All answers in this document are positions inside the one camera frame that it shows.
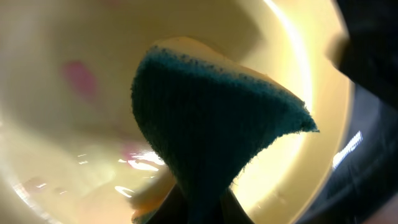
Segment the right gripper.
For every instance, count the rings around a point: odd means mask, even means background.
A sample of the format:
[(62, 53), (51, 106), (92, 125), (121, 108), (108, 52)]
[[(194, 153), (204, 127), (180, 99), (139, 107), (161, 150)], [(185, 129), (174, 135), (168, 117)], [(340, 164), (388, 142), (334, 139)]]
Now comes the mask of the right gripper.
[(338, 40), (335, 67), (397, 108), (397, 0), (336, 0), (347, 40)]

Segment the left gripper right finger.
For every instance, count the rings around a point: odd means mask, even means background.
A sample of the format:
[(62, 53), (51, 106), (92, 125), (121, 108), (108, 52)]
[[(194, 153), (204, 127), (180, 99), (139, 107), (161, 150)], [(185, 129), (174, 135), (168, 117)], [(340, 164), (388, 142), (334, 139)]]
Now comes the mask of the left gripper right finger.
[(218, 200), (214, 211), (216, 224), (254, 224), (238, 202), (234, 193), (227, 189)]

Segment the yellow plate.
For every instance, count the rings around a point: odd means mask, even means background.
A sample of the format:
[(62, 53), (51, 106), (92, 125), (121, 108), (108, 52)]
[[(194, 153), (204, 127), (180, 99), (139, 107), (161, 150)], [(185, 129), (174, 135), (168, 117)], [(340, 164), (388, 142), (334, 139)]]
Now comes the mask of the yellow plate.
[(1, 222), (129, 223), (166, 174), (131, 113), (153, 42), (187, 36), (301, 98), (316, 133), (279, 138), (232, 183), (256, 223), (293, 223), (317, 196), (349, 123), (352, 84), (328, 51), (332, 1), (2, 1)]

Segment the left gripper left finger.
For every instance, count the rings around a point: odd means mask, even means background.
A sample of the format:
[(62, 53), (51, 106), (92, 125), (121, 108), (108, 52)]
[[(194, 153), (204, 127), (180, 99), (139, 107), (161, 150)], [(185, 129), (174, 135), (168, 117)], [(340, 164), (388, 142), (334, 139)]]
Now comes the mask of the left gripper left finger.
[(178, 185), (174, 185), (159, 209), (146, 224), (187, 224), (188, 205)]

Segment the green yellow sponge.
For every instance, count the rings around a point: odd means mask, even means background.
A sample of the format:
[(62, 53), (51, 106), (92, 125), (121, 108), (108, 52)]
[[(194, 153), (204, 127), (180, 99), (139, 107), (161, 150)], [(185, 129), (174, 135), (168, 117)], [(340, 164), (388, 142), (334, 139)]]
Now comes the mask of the green yellow sponge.
[(318, 129), (291, 91), (186, 37), (152, 45), (131, 91), (136, 123), (174, 175), (188, 223), (209, 223), (233, 179), (277, 138)]

